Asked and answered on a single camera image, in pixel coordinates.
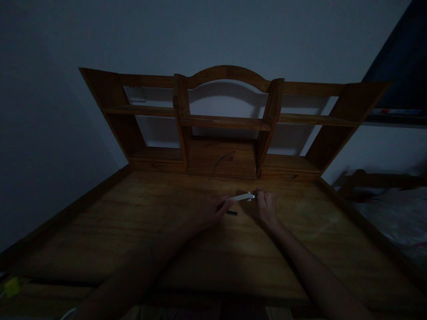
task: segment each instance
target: arched top piece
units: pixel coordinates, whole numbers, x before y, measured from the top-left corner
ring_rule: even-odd
[[[215,80],[238,80],[250,84],[262,92],[267,92],[271,82],[246,68],[219,65],[202,70],[194,76],[187,77],[187,88],[194,89],[199,85]]]

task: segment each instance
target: human arm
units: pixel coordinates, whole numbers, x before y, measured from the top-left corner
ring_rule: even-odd
[[[276,215],[276,196],[258,188],[259,218],[295,265],[313,301],[329,320],[373,319],[369,310]]]
[[[189,239],[221,221],[233,205],[233,201],[226,201],[227,198],[228,196],[222,196],[207,199],[203,207],[175,231],[116,270],[81,303],[74,320],[116,320],[123,316],[138,302],[158,273]]]

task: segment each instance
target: forearm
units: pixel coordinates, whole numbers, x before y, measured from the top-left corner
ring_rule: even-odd
[[[84,300],[75,320],[119,319],[138,302],[170,258],[200,230],[189,219],[135,256]]]
[[[310,296],[329,320],[373,319],[365,306],[279,219],[266,222],[294,263]]]

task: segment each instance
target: yellow object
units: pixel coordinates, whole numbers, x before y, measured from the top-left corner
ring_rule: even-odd
[[[8,298],[17,295],[20,291],[19,279],[11,278],[4,283],[4,292]]]

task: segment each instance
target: desk surface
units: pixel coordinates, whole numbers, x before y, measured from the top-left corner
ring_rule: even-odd
[[[133,253],[169,233],[207,194],[241,194],[261,185],[277,195],[278,215],[343,283],[370,305],[420,305],[425,298],[314,184],[132,172],[24,256],[14,274],[87,283],[104,281]],[[159,288],[308,300],[291,268],[236,203],[220,225],[192,239]]]

